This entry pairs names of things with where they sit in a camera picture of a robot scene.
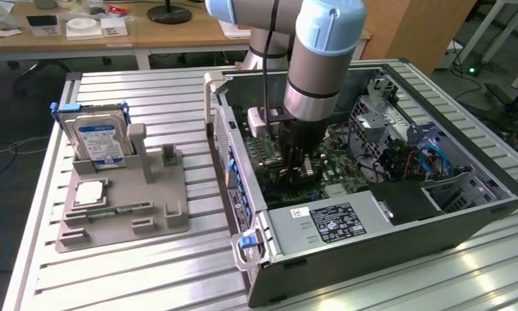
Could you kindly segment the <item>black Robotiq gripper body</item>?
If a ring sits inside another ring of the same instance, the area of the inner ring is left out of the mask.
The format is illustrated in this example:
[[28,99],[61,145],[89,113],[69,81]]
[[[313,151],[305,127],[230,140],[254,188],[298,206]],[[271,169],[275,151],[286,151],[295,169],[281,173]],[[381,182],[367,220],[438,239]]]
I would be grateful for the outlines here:
[[278,129],[278,144],[283,156],[290,152],[310,154],[318,147],[327,128],[327,121],[286,120]]

